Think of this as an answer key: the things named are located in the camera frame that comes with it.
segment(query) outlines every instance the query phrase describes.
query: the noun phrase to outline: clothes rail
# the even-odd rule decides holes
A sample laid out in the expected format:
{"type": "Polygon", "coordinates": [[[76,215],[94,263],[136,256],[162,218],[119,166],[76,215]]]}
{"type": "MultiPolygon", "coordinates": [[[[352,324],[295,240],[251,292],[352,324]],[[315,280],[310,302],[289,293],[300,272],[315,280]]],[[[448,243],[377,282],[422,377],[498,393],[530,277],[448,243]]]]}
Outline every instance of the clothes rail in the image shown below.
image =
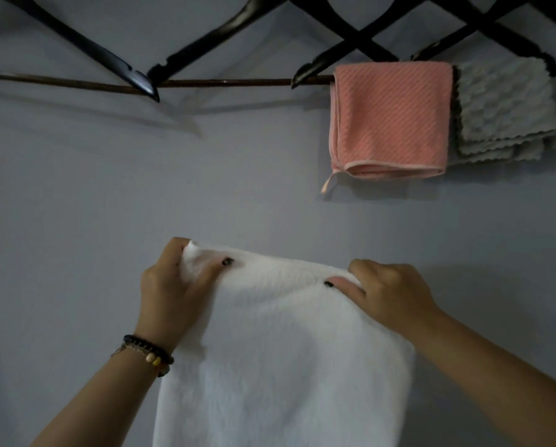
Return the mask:
{"type": "MultiPolygon", "coordinates": [[[[107,84],[69,80],[41,75],[6,74],[0,73],[0,80],[7,82],[45,84],[61,88],[87,89],[101,92],[115,92],[119,94],[144,95],[132,86],[123,84],[107,84]]],[[[253,86],[290,86],[290,79],[241,79],[241,80],[168,80],[158,88],[236,88],[253,86]]],[[[309,86],[327,85],[334,82],[333,75],[318,75],[305,81],[309,86]]]]}

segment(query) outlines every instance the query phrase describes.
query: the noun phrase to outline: pink towel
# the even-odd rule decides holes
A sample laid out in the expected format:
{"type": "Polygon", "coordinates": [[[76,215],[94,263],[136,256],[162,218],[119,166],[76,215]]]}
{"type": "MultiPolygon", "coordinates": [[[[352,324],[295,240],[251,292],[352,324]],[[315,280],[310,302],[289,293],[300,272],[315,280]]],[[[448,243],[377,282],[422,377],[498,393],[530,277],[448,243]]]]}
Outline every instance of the pink towel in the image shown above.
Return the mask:
{"type": "Polygon", "coordinates": [[[445,172],[453,81],[449,64],[351,64],[337,67],[334,76],[332,176],[347,172],[390,180],[445,172]]]}

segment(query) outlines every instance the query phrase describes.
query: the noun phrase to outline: gray wall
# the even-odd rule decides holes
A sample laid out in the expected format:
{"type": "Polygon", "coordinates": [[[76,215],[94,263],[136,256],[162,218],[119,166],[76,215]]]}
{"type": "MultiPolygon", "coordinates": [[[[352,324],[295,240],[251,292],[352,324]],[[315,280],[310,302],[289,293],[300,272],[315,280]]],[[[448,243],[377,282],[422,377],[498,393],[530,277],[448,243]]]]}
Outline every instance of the gray wall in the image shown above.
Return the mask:
{"type": "MultiPolygon", "coordinates": [[[[40,1],[147,70],[245,0],[40,1]]],[[[357,27],[391,2],[331,1],[357,27]]],[[[504,22],[556,55],[556,27],[530,7],[504,22]]],[[[377,39],[408,57],[461,24],[426,5],[377,39]]],[[[181,75],[289,77],[335,41],[286,6],[181,75]]],[[[475,35],[443,58],[505,53],[475,35]]],[[[0,71],[117,81],[2,1],[0,71]]],[[[162,99],[0,82],[0,446],[27,445],[132,329],[140,272],[172,235],[341,267],[414,263],[446,310],[556,377],[556,153],[423,182],[340,179],[322,198],[326,88],[162,99]]],[[[150,443],[156,393],[128,446],[150,443]]],[[[505,442],[419,360],[402,445],[505,442]]]]}

